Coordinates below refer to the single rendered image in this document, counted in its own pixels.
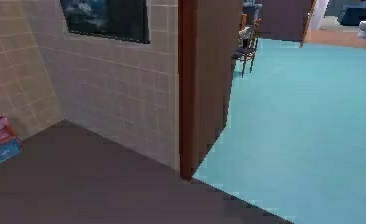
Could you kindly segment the dark blue sofa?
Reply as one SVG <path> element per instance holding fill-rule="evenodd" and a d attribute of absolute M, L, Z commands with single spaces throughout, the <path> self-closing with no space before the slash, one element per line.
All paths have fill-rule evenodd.
<path fill-rule="evenodd" d="M 344 5 L 340 10 L 337 21 L 342 26 L 358 26 L 361 21 L 366 21 L 366 0 Z"/>

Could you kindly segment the brown wooden room door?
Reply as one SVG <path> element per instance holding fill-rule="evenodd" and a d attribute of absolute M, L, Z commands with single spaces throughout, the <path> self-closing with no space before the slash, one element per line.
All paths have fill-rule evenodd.
<path fill-rule="evenodd" d="M 226 127 L 243 0 L 178 0 L 180 177 L 192 176 Z"/>

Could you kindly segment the brown wooden chair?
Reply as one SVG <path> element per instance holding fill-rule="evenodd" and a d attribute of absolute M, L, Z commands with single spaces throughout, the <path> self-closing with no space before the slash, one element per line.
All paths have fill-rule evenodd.
<path fill-rule="evenodd" d="M 239 45 L 231 56 L 232 69 L 235 69 L 238 61 L 242 63 L 241 76 L 244 76 L 247 61 L 250 62 L 249 72 L 253 70 L 258 49 L 259 27 L 261 24 L 261 19 L 255 19 L 251 24 L 248 24 L 247 17 L 247 14 L 241 14 L 240 30 L 238 32 Z"/>

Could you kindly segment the pink and blue box stack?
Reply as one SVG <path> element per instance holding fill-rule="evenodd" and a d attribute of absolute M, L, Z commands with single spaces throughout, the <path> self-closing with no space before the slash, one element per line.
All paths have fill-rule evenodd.
<path fill-rule="evenodd" d="M 8 118 L 0 113 L 0 164 L 25 150 Z"/>

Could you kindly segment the dark framed wall picture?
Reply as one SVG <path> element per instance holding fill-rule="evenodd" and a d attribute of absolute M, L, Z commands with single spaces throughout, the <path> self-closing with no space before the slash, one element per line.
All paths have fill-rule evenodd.
<path fill-rule="evenodd" d="M 147 0 L 60 0 L 70 33 L 149 44 Z"/>

